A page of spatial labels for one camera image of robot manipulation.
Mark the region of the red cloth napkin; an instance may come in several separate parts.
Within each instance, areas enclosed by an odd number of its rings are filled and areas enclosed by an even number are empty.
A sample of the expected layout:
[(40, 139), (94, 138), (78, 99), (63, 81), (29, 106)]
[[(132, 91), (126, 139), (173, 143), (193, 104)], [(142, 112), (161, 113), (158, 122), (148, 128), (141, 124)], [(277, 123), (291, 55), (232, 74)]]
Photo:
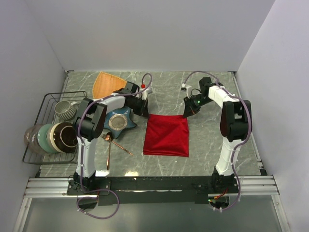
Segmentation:
[(150, 114), (144, 145), (144, 155), (189, 157), (189, 125), (182, 115)]

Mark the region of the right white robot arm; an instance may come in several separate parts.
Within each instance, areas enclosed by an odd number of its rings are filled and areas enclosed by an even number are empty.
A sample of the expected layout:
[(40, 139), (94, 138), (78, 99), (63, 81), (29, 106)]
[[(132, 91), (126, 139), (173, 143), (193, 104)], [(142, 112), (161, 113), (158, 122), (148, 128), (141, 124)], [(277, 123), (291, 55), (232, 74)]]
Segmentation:
[(229, 186), (236, 186), (235, 163), (243, 144), (252, 132), (251, 103), (231, 94), (223, 84), (213, 82), (209, 77), (199, 81), (199, 93), (193, 95), (193, 88), (186, 82), (181, 90), (186, 92), (183, 117), (193, 116), (201, 106), (215, 102), (221, 108), (220, 133), (223, 145), (217, 164), (211, 175), (211, 187), (221, 193)]

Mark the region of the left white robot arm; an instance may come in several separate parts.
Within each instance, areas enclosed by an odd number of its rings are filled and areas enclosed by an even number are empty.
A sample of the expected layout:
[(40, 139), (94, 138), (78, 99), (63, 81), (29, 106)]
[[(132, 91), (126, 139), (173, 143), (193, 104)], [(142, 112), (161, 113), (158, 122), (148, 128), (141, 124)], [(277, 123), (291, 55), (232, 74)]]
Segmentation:
[(106, 115), (116, 109), (128, 107), (133, 113), (148, 117), (148, 92), (151, 84), (140, 88), (127, 82), (124, 88), (112, 94), (92, 100), (84, 98), (77, 110), (73, 127), (78, 141), (78, 163), (73, 180), (84, 194), (91, 194), (96, 188), (95, 149), (97, 139), (104, 129)]

